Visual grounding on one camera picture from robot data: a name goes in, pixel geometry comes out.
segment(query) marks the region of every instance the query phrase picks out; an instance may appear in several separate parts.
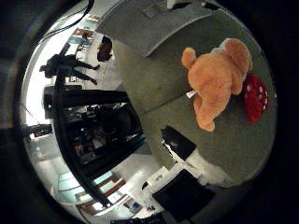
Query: teddy bear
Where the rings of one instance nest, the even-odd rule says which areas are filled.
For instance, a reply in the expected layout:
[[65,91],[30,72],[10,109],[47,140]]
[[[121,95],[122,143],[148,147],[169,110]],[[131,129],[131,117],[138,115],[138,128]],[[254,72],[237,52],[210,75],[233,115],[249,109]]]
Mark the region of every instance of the teddy bear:
[[186,48],[181,63],[188,69],[189,84],[196,91],[193,107],[197,124],[213,132],[214,119],[228,105],[231,95],[242,92],[243,81],[252,69],[249,49],[238,39],[226,38],[218,48],[197,59],[194,49]]

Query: cable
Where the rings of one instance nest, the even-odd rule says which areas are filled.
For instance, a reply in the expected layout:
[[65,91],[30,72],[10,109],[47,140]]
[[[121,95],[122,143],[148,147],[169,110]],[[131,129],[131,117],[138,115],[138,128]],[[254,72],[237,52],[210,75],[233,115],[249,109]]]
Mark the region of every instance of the cable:
[[30,113],[30,111],[27,109],[27,107],[24,105],[24,104],[22,104],[22,103],[20,103],[20,105],[22,105],[24,108],[25,108],[25,110],[28,112],[28,114],[38,123],[38,124],[40,124],[39,122],[38,122],[38,120]]
[[190,218],[187,218],[187,220],[190,222],[190,224],[195,224]]
[[81,11],[84,11],[86,7],[84,7],[83,9],[81,9],[81,10],[79,10],[79,11],[77,11],[77,12],[74,12],[74,13],[71,14],[71,15],[68,15],[68,16],[63,17],[63,18],[59,19],[58,21],[64,21],[64,20],[66,20],[67,18],[70,18],[70,17],[72,17],[72,16],[75,16],[76,14],[80,13]]
[[45,35],[43,36],[43,38],[39,41],[38,45],[41,44],[42,42],[44,42],[46,39],[49,39],[49,38],[53,37],[54,35],[57,35],[57,34],[59,34],[60,32],[62,32],[62,31],[64,31],[64,30],[67,30],[67,29],[71,28],[72,26],[74,26],[74,25],[78,24],[79,22],[81,22],[81,20],[87,15],[87,13],[89,13],[89,12],[91,11],[91,9],[92,9],[92,7],[93,7],[93,4],[94,4],[94,0],[89,0],[88,5],[87,5],[85,8],[82,9],[82,10],[85,9],[83,15],[82,15],[78,20],[74,21],[73,23],[71,23],[71,24],[69,24],[69,25],[67,25],[67,26],[65,26],[65,27],[63,27],[63,28],[60,28],[60,29],[57,29],[57,30],[48,32],[48,33],[45,34]]
[[58,32],[58,31],[61,31],[61,30],[68,29],[68,28],[70,28],[70,27],[76,25],[77,23],[79,23],[79,22],[80,22],[80,21],[87,15],[87,13],[92,9],[92,7],[93,7],[93,3],[94,3],[94,0],[89,0],[88,5],[85,7],[86,10],[84,11],[84,13],[83,13],[83,15],[81,16],[81,18],[79,18],[78,20],[74,21],[72,24],[69,24],[69,25],[67,25],[67,26],[65,26],[65,27],[63,27],[63,28],[60,28],[60,29],[57,29],[57,30],[54,30],[54,31],[50,31],[50,32],[48,32],[47,34],[45,34],[45,36],[47,36],[47,35],[51,35],[51,34],[53,34],[53,33],[56,33],[56,32]]

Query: teddy bear arm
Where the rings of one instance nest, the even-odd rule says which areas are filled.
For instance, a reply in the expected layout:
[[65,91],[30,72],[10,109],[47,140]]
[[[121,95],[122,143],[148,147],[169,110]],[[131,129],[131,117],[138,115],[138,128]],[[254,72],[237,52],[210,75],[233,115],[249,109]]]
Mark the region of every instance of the teddy bear arm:
[[232,74],[232,95],[238,95],[242,92],[243,77],[240,74]]

